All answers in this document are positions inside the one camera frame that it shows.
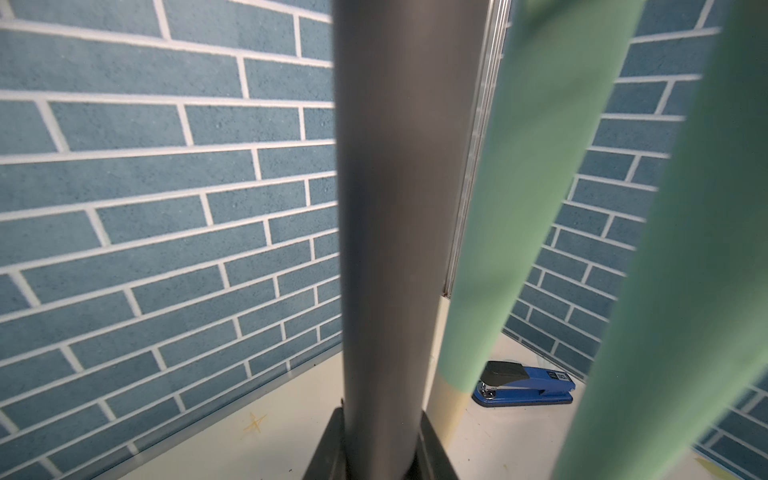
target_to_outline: green tube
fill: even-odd
[[[733,3],[554,480],[659,478],[768,361],[767,19]]]
[[[515,17],[427,407],[446,443],[590,143],[642,0],[534,0]]]

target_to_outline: brick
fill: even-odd
[[[237,285],[311,261],[310,242],[299,242],[225,263],[230,284]]]
[[[338,295],[341,295],[341,281],[339,279],[331,280],[317,287],[317,299],[321,302]]]
[[[528,285],[524,285],[523,289],[520,291],[520,300],[530,303],[531,305],[559,318],[565,318],[565,315],[568,313],[568,308],[570,308],[567,303],[563,303],[540,290],[529,287]]]
[[[305,266],[300,270],[284,273],[277,277],[277,284],[280,287],[280,294],[285,295],[338,274],[339,258],[334,257],[320,263]]]
[[[74,370],[61,354],[61,350],[41,353],[0,367],[0,400],[9,399],[73,373]]]
[[[607,214],[587,210],[586,208],[574,207],[572,205],[563,205],[560,207],[560,212],[558,213],[557,218],[554,219],[554,222],[563,227],[570,227],[583,232],[592,233],[593,235],[600,235],[607,220]]]
[[[208,194],[208,204],[214,223],[305,207],[304,183],[293,182]]]
[[[80,442],[56,452],[49,458],[59,470],[66,472],[178,414],[179,408],[176,406],[176,402],[173,399],[168,399],[95,435],[82,439]]]
[[[291,15],[226,0],[164,0],[177,40],[295,55]]]
[[[525,305],[523,302],[515,302],[515,305],[512,307],[512,313],[519,316],[522,319],[526,319],[528,317],[528,311],[531,309],[530,306]]]
[[[587,151],[578,173],[595,177],[623,180],[627,177],[634,156],[609,154],[602,151]]]
[[[160,354],[165,364],[170,367],[235,339],[237,339],[235,326],[229,321],[164,345],[160,347]]]
[[[312,205],[335,201],[336,177],[310,180],[310,199]]]
[[[661,175],[667,162],[664,158],[642,157],[637,164],[637,170],[632,176],[632,181],[636,184],[653,185],[658,187],[661,184]]]
[[[191,409],[246,380],[248,380],[248,376],[245,373],[245,366],[240,364],[182,393],[181,401],[184,406]]]
[[[311,290],[289,296],[279,302],[241,315],[239,318],[240,331],[243,332],[243,335],[247,335],[265,326],[273,325],[289,316],[296,315],[298,312],[302,312],[314,305],[315,296]]]
[[[333,70],[330,68],[246,58],[245,72],[251,98],[333,100]]]
[[[198,145],[299,140],[295,108],[199,106],[187,107],[187,117]]]
[[[34,103],[0,102],[0,155],[52,151],[56,151],[56,146]]]
[[[554,356],[584,374],[588,374],[589,369],[592,367],[592,360],[589,360],[576,350],[568,348],[562,343],[558,345],[558,348],[554,351]]]
[[[561,231],[556,247],[577,257],[626,272],[632,251],[576,233]]]
[[[91,480],[117,464],[125,462],[132,456],[134,456],[134,454],[132,454],[127,447],[123,447],[115,450],[109,455],[101,457],[95,462],[89,463],[83,468],[79,468],[65,477],[62,477],[61,480]]]
[[[76,204],[255,179],[249,151],[0,165],[0,210]]]
[[[623,281],[624,278],[621,275],[611,273],[607,270],[603,270],[595,266],[589,273],[589,277],[587,277],[587,281],[585,283],[605,293],[618,296],[619,289],[621,288],[621,282]]]
[[[644,227],[645,223],[615,217],[606,237],[636,247],[640,244]]]
[[[667,106],[664,107],[664,113],[666,115],[688,115],[698,88],[698,80],[674,82],[670,97],[667,99]]]
[[[315,243],[315,258],[323,258],[339,251],[339,233],[329,233],[313,240]]]
[[[531,268],[531,271],[528,273],[528,278],[526,279],[526,282],[532,283],[534,285],[538,285],[538,281],[540,278],[541,278],[541,270],[534,266]]]
[[[320,353],[323,353],[326,350],[336,345],[339,345],[339,343],[341,343],[341,335],[334,336],[332,339],[328,339],[322,343],[318,343],[317,345],[307,350],[306,352],[293,357],[290,360],[290,368],[295,369],[297,366],[301,365],[302,363],[308,362],[311,359],[317,357]],[[312,366],[317,366],[318,363],[319,362],[315,361]]]
[[[97,212],[112,243],[205,227],[199,197],[100,208]]]
[[[262,178],[316,174],[336,169],[336,145],[259,149]]]
[[[227,318],[274,298],[272,282],[257,283],[173,312],[102,333],[71,346],[86,368]]]
[[[341,317],[320,326],[320,339],[326,339],[338,332],[341,332]]]
[[[61,342],[133,318],[122,292],[0,323],[0,358]]]
[[[603,337],[603,332],[605,332],[605,329],[608,326],[608,323],[604,320],[592,316],[578,308],[574,308],[574,311],[571,312],[571,318],[568,319],[568,323],[587,333],[591,333],[597,338]]]
[[[0,265],[100,246],[84,212],[0,222]]]
[[[25,270],[24,275],[41,301],[52,302],[265,245],[262,223],[250,223],[192,237],[40,266]]]
[[[186,302],[222,290],[224,284],[216,266],[183,273],[132,290],[143,313]]]
[[[0,45],[9,90],[242,96],[234,57],[23,31],[0,32]]]
[[[270,368],[272,365],[288,360],[289,357],[296,355],[305,348],[312,346],[317,341],[317,333],[314,330],[298,336],[282,345],[271,349],[269,352],[262,353],[255,359],[249,361],[250,371],[255,373]]]
[[[12,0],[11,5],[24,20],[160,36],[152,0]]]
[[[341,313],[341,300],[334,300],[325,305],[318,306],[314,310],[303,313],[285,322],[286,337],[294,336],[308,328],[319,325],[322,322]]]
[[[510,316],[507,319],[506,325],[508,329],[516,332],[518,335],[520,335],[520,337],[530,340],[546,352],[550,351],[554,345],[554,340],[549,335],[539,332],[532,326],[525,322],[521,322],[513,316]]]
[[[716,40],[709,35],[630,45],[621,77],[702,73]]]
[[[51,109],[73,151],[184,145],[170,105],[52,103]]]
[[[334,110],[332,108],[305,108],[304,129],[307,140],[334,138]]]
[[[606,113],[617,114],[652,114],[656,111],[661,94],[667,86],[666,81],[643,82],[636,84],[615,84],[608,99]]]
[[[3,411],[20,429],[23,429],[83,403],[96,400],[159,371],[152,354],[142,353],[18,400],[3,407]]]
[[[585,309],[595,312],[598,315],[604,317],[609,317],[611,315],[611,308],[613,308],[614,305],[613,300],[606,296],[602,296],[599,293],[587,290],[575,283],[563,280],[558,276],[545,274],[544,281],[541,283],[541,288],[552,292],[562,299],[583,306]]]
[[[538,310],[531,312],[529,323],[531,325],[536,325],[538,328],[544,330],[546,333],[549,333],[554,338],[566,342],[573,347],[576,347],[589,356],[594,356],[594,354],[598,352],[598,348],[600,348],[599,342],[596,342],[595,340],[589,338],[583,333],[578,332],[575,329],[572,329],[565,323],[558,322],[557,320],[546,316]]]
[[[304,237],[338,226],[339,219],[336,215],[336,207],[270,219],[270,232],[274,243]]]
[[[166,438],[180,431],[181,429],[189,425],[192,425],[197,420],[202,419],[206,415],[209,415],[215,412],[216,410],[220,409],[221,407],[228,405],[231,402],[234,402],[235,400],[239,399],[241,396],[246,395],[247,393],[251,393],[253,390],[258,389],[262,385],[281,376],[287,371],[288,370],[285,364],[277,366],[274,369],[271,369],[270,371],[265,372],[264,374],[254,379],[251,379],[250,381],[244,383],[243,385],[230,390],[229,392],[219,396],[218,398],[215,398],[213,400],[210,400],[209,402],[206,402],[204,405],[197,407],[195,410],[192,410],[191,412],[187,412],[185,415],[181,416],[180,418],[175,419],[172,422],[168,422],[167,424],[161,426],[159,429],[155,429],[154,431],[144,435],[143,437],[134,440],[134,445],[136,445],[136,447],[141,451],[146,450],[150,448],[152,445],[155,445],[161,440],[165,440]]]
[[[593,145],[669,153],[680,130],[679,121],[600,120]]]
[[[29,307],[29,303],[11,277],[0,275],[0,315]]]
[[[542,248],[541,251],[539,251],[536,264],[575,280],[581,280],[581,277],[587,270],[586,263],[545,248]]]
[[[654,192],[620,185],[579,180],[573,196],[574,202],[595,205],[623,214],[646,217],[654,202]]]
[[[703,7],[704,0],[647,0],[635,35],[691,30]]]
[[[50,478],[53,478],[53,475],[43,465],[33,463],[3,477],[3,480],[49,480]]]
[[[89,406],[3,443],[0,445],[0,472],[32,460],[106,423],[107,418],[101,410],[97,406]]]
[[[316,22],[308,18],[300,18],[299,22],[301,56],[319,58],[320,60],[332,60],[331,24]]]
[[[275,345],[281,339],[280,328],[276,326],[135,386],[108,399],[107,404],[118,417],[126,415],[191,383],[242,362],[249,356]]]

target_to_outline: stapler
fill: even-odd
[[[484,407],[560,405],[574,401],[568,392],[575,388],[566,372],[491,361],[472,398]]]

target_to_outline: white grout line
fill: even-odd
[[[331,61],[316,60],[315,58],[298,58],[293,55],[281,55],[266,53],[262,51],[246,50],[243,48],[206,45],[193,41],[167,40],[164,38],[151,37],[148,35],[93,30],[91,28],[70,27],[67,25],[57,25],[43,22],[30,22],[27,20],[0,20],[0,29],[27,31],[30,33],[38,33],[42,35],[60,35],[63,37],[104,41],[108,43],[118,43],[124,45],[135,45],[138,47],[165,48],[167,50],[176,51],[192,51],[209,55],[226,55],[232,58],[242,56],[244,58],[253,60],[275,61],[278,63],[304,65],[308,67],[333,67],[333,63]]]
[[[299,107],[299,138],[306,140],[306,126],[304,124],[304,107]]]
[[[227,268],[224,266],[224,262],[218,263],[219,275],[221,275],[221,282],[224,284],[224,288],[230,288],[230,278],[227,275]]]
[[[709,35],[717,35],[722,30],[723,29],[720,27],[699,27],[695,30],[669,31],[664,33],[654,33],[652,35],[641,35],[632,38],[629,42],[630,44],[636,44],[647,43],[649,41],[677,40],[678,38],[706,37]]]
[[[179,112],[179,121],[181,122],[181,131],[184,133],[184,143],[188,147],[194,145],[194,139],[192,138],[192,130],[190,128],[190,121],[187,118],[187,109],[183,104],[176,104],[176,110]]]
[[[74,354],[72,349],[69,348],[69,345],[63,345],[59,347],[59,349],[61,350],[61,354],[64,355],[64,358],[67,359],[67,362],[69,362],[69,365],[76,373],[83,373],[85,371],[83,365],[80,364],[80,360]]]
[[[654,81],[691,81],[701,80],[701,74],[675,74],[675,75],[645,75],[640,77],[619,77],[614,82],[618,84],[624,83],[648,83]]]
[[[168,17],[165,15],[163,0],[154,0],[154,11],[155,14],[157,14],[157,24],[160,27],[160,35],[166,40],[170,40],[170,27],[168,26]]]
[[[310,180],[308,178],[304,179],[304,201],[307,206],[312,204],[312,199],[310,199]]]
[[[9,0],[0,0],[0,17],[2,17],[3,20],[13,20],[16,18]]]
[[[237,76],[240,79],[240,90],[243,92],[243,98],[250,98],[250,92],[248,91],[248,77],[245,74],[245,60],[243,57],[235,57],[237,62]]]
[[[51,135],[51,140],[53,140],[53,143],[56,146],[56,151],[59,153],[69,152],[67,139],[61,132],[61,128],[58,125],[58,120],[56,120],[56,116],[53,115],[53,110],[51,110],[51,105],[44,100],[35,101],[35,105],[37,105],[40,116],[43,119],[43,123],[48,129],[48,133]]]
[[[696,20],[696,25],[694,26],[696,30],[704,28],[704,24],[707,23],[707,17],[710,16],[712,5],[714,5],[714,3],[715,0],[707,0],[704,2],[704,7],[702,7],[701,13],[699,14],[699,19]]]
[[[314,12],[305,8],[292,7],[277,2],[269,2],[268,0],[232,0],[236,3],[242,3],[244,5],[252,5],[254,7],[268,8],[275,12],[290,13],[291,15],[298,15],[304,18],[311,18],[318,22],[331,22],[331,16],[325,13]]]
[[[40,306],[40,299],[35,294],[34,290],[32,290],[32,287],[29,286],[29,283],[27,283],[27,279],[24,278],[24,275],[16,270],[16,271],[9,271],[6,272],[8,276],[11,277],[11,280],[16,285],[16,288],[18,288],[18,291],[22,293],[24,296],[24,299],[27,300],[27,303],[29,303],[30,308],[35,308],[37,306]]]
[[[202,105],[231,107],[333,108],[332,101],[273,100],[269,98],[195,97],[152,94],[101,94],[69,91],[2,90],[0,100],[55,101],[98,104]]]
[[[141,316],[141,307],[139,306],[139,302],[136,300],[134,291],[130,288],[124,288],[123,293],[125,293],[125,299],[128,301],[128,305],[131,306],[131,312],[133,312],[136,317]]]
[[[611,229],[611,225],[614,223],[614,218],[616,218],[616,215],[608,215],[608,220],[605,222],[605,227],[603,227],[603,231],[600,233],[601,238],[605,238],[608,235],[608,231]]]
[[[667,102],[669,101],[670,95],[672,94],[674,83],[675,80],[669,80],[667,82],[667,85],[664,87],[664,91],[661,92],[661,98],[659,98],[659,103],[656,105],[654,115],[661,115],[664,113],[664,109],[667,107]]]
[[[16,424],[2,410],[0,410],[0,425],[11,435],[19,432]]]
[[[179,412],[184,413],[187,411],[187,407],[184,406],[184,402],[181,401],[181,396],[178,393],[174,394],[174,401],[179,408]]]
[[[605,120],[642,120],[642,121],[684,121],[684,115],[657,115],[657,114],[602,114],[600,118]]]
[[[97,400],[96,401],[96,405],[99,406],[101,411],[109,419],[110,422],[114,422],[115,420],[118,419],[118,416],[115,415],[114,412],[112,412],[112,409],[109,408],[109,405],[107,405],[107,403],[103,399],[102,400]]]
[[[301,57],[301,26],[298,14],[293,14],[293,38],[296,43],[296,56]]]
[[[96,237],[98,238],[99,243],[102,247],[109,247],[112,245],[112,242],[109,240],[109,234],[107,233],[107,229],[104,228],[104,224],[101,222],[101,218],[96,213],[96,209],[86,208],[85,209],[85,215],[88,217],[88,221],[91,222],[91,228],[94,229],[94,232],[96,233]]]
[[[210,212],[208,196],[205,193],[200,194],[200,203],[203,205],[203,216],[205,217],[205,224],[209,227],[213,226],[214,216]]]

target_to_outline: brick wallpaper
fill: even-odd
[[[647,0],[592,145],[504,332],[586,378],[727,0]],[[768,375],[694,446],[768,478]]]
[[[327,0],[0,0],[0,478],[341,340]]]

